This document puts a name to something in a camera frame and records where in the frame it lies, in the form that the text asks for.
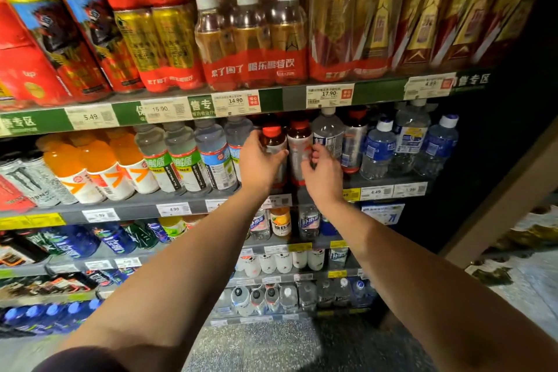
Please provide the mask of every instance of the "juice bottle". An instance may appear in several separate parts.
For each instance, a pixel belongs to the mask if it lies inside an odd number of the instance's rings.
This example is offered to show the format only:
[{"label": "juice bottle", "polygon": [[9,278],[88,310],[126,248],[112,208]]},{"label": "juice bottle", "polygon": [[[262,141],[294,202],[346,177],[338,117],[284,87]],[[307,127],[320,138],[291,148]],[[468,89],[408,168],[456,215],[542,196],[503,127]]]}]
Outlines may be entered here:
[{"label": "juice bottle", "polygon": [[132,183],[122,172],[107,143],[97,139],[91,131],[71,133],[70,140],[80,149],[80,160],[91,179],[110,200],[123,200],[134,193]]},{"label": "juice bottle", "polygon": [[271,228],[273,233],[285,240],[288,240],[291,235],[291,210],[289,207],[277,207],[269,209],[269,216],[271,218]]},{"label": "juice bottle", "polygon": [[134,141],[134,134],[125,127],[107,130],[109,146],[114,152],[124,174],[138,193],[149,194],[159,189],[159,184],[147,166]]},{"label": "juice bottle", "polygon": [[[266,151],[271,154],[279,153],[287,148],[287,137],[283,133],[281,126],[265,126],[262,129],[263,143]],[[287,158],[279,166],[279,170],[273,180],[273,188],[281,189],[287,183]]]},{"label": "juice bottle", "polygon": [[37,139],[35,145],[44,152],[45,164],[80,203],[98,203],[105,200],[81,162],[80,150],[64,143],[63,136],[44,135]]}]

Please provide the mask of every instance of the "orange juice bottle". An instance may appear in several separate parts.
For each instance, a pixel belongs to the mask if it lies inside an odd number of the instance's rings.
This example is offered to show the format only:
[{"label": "orange juice bottle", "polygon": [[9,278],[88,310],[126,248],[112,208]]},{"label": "orange juice bottle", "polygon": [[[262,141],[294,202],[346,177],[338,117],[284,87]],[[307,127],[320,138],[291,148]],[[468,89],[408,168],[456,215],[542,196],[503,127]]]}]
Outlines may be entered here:
[{"label": "orange juice bottle", "polygon": [[85,165],[80,161],[80,151],[65,143],[64,136],[44,135],[39,137],[35,144],[44,152],[45,164],[80,203],[98,203],[105,200],[89,177]]},{"label": "orange juice bottle", "polygon": [[134,134],[129,128],[112,128],[106,132],[110,139],[109,146],[115,153],[118,164],[136,191],[142,194],[157,191],[159,183],[148,168],[147,162],[134,142]]},{"label": "orange juice bottle", "polygon": [[134,193],[132,182],[118,165],[115,153],[107,143],[91,131],[74,131],[70,140],[80,150],[80,160],[93,182],[113,201],[129,198]]},{"label": "orange juice bottle", "polygon": [[269,209],[271,228],[273,233],[285,240],[291,236],[291,210],[289,207],[276,207]]}]

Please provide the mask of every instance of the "yellow price tag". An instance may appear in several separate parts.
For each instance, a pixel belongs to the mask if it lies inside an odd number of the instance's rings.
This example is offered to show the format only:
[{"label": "yellow price tag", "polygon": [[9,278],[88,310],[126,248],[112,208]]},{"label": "yellow price tag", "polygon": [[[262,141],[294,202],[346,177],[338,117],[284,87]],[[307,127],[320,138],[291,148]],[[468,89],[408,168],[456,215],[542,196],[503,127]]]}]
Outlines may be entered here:
[{"label": "yellow price tag", "polygon": [[30,227],[31,222],[29,222],[26,216],[12,216],[0,219],[0,230],[19,230]]},{"label": "yellow price tag", "polygon": [[364,313],[364,312],[368,312],[368,309],[366,307],[359,307],[359,308],[356,308],[356,309],[349,309],[349,314]]},{"label": "yellow price tag", "polygon": [[346,276],[346,270],[331,270],[328,272],[328,278],[345,278]]},{"label": "yellow price tag", "polygon": [[360,188],[345,188],[343,190],[343,198],[348,202],[360,201]]},{"label": "yellow price tag", "polygon": [[289,251],[308,251],[312,250],[311,242],[299,242],[297,244],[289,244]]},{"label": "yellow price tag", "polygon": [[75,294],[68,294],[68,301],[69,302],[84,302],[87,300],[92,300],[94,297],[91,297],[91,293],[93,291],[86,291],[83,293],[75,293]]},{"label": "yellow price tag", "polygon": [[0,279],[12,278],[14,276],[15,276],[15,274],[13,273],[13,270],[0,269]]},{"label": "yellow price tag", "polygon": [[43,213],[43,214],[30,214],[27,216],[31,226],[34,228],[41,228],[44,226],[60,226],[66,225],[59,213]]},{"label": "yellow price tag", "polygon": [[337,240],[335,242],[329,242],[330,249],[339,249],[341,247],[347,247],[347,243],[345,240]]}]

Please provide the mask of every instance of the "hand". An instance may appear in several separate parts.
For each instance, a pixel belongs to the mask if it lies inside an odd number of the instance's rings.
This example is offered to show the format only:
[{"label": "hand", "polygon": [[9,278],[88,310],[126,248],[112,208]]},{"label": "hand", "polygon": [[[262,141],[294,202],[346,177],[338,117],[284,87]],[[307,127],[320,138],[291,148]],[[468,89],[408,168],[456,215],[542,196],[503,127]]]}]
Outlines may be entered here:
[{"label": "hand", "polygon": [[312,162],[316,164],[316,169],[312,169],[308,159],[303,160],[300,167],[312,200],[323,212],[332,203],[344,201],[343,170],[339,161],[322,144],[314,144],[312,149]]},{"label": "hand", "polygon": [[288,150],[272,155],[260,143],[261,131],[254,130],[244,142],[240,154],[242,187],[256,194],[269,195],[279,166],[286,161]]}]

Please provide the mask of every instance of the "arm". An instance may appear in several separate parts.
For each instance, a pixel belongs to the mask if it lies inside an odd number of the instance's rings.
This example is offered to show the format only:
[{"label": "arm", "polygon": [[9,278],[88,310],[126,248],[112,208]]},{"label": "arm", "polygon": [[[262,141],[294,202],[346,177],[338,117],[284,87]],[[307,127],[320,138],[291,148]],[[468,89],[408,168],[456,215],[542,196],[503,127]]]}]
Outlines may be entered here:
[{"label": "arm", "polygon": [[287,154],[266,154],[253,131],[241,150],[242,188],[126,280],[60,350],[105,348],[130,372],[181,370]]},{"label": "arm", "polygon": [[557,346],[546,333],[463,270],[345,202],[339,162],[321,145],[314,150],[316,169],[302,164],[312,199],[441,370],[556,367]]}]

